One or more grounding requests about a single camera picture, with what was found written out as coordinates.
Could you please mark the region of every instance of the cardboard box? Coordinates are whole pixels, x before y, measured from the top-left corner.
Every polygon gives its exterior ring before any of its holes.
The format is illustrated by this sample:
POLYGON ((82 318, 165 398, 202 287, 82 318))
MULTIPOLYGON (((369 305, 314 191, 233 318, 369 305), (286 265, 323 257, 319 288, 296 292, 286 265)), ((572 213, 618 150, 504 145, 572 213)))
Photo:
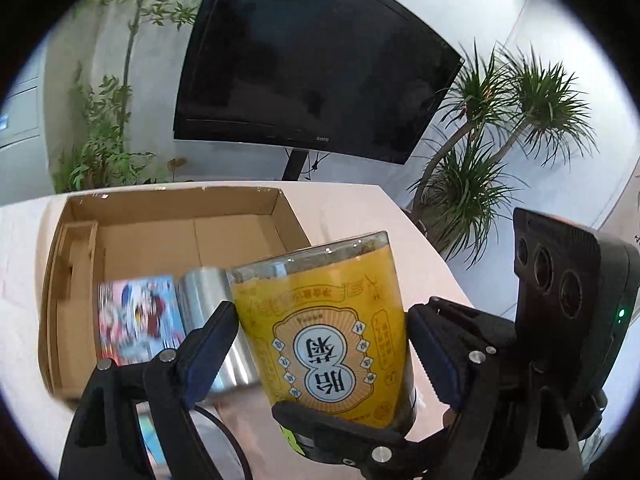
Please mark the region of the cardboard box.
POLYGON ((97 360, 96 284, 229 268, 309 247, 279 189, 112 191, 67 199, 43 285, 38 360, 48 391, 79 399, 97 360))

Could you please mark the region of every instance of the black flat-screen tv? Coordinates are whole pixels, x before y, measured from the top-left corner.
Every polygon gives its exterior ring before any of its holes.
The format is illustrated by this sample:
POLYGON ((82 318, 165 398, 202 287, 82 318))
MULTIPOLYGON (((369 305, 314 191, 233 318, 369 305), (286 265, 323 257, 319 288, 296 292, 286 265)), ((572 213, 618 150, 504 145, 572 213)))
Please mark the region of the black flat-screen tv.
POLYGON ((395 0, 203 0, 174 137, 404 164, 461 65, 395 0))

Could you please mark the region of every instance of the circular label logo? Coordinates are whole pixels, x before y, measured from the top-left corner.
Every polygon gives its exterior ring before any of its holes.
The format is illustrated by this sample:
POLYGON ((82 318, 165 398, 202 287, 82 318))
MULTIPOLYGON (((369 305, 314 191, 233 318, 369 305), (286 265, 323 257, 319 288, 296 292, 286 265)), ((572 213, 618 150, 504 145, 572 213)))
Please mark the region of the circular label logo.
POLYGON ((305 387, 322 402, 339 402, 356 384, 353 371, 342 364, 347 355, 344 335, 333 326, 318 324, 303 328, 293 341, 296 358, 308 368, 305 387))

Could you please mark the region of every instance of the orange sunburst design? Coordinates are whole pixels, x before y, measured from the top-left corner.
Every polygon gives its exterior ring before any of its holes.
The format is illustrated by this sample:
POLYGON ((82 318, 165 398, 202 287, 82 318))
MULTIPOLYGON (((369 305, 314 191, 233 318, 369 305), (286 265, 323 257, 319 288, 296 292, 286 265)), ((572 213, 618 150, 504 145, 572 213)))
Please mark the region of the orange sunburst design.
MULTIPOLYGON (((325 413, 343 413, 353 409, 373 393, 372 384, 364 382, 368 370, 360 366, 366 353, 356 350, 361 338, 351 330, 357 319, 356 312, 351 308, 322 306, 300 310, 274 327, 274 336, 285 343, 281 354, 290 361, 287 370, 296 378, 291 386, 302 393, 298 400, 305 406, 325 413), (355 382, 351 394, 338 402, 322 402, 312 396, 305 386, 305 377, 312 370, 298 360, 293 345, 296 335, 306 327, 313 325, 328 325, 338 329, 346 342, 346 356, 341 364, 351 369, 355 382)), ((279 368, 279 370, 282 372, 281 376, 286 374, 284 368, 279 368)))

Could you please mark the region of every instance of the table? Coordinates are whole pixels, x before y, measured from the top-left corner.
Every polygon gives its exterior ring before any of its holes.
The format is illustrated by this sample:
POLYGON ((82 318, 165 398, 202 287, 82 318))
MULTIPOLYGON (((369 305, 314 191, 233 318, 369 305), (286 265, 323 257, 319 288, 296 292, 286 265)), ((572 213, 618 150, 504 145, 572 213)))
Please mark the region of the table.
MULTIPOLYGON (((408 309, 440 296, 470 305, 446 263, 406 215, 378 187, 321 182, 207 182, 162 187, 279 187, 312 244, 385 230, 396 262, 402 303, 408 309)), ((138 187, 154 189, 150 185, 138 187)), ((60 468, 72 411, 44 388, 37 358, 38 310, 47 256, 65 202, 44 197, 0 208, 0 386, 20 430, 52 472, 60 468)), ((417 420, 408 439, 442 428, 438 401, 412 349, 418 390, 417 420)), ((345 466, 318 464, 293 452, 271 418, 261 387, 234 393, 216 408, 235 434, 257 480, 361 478, 345 466)))

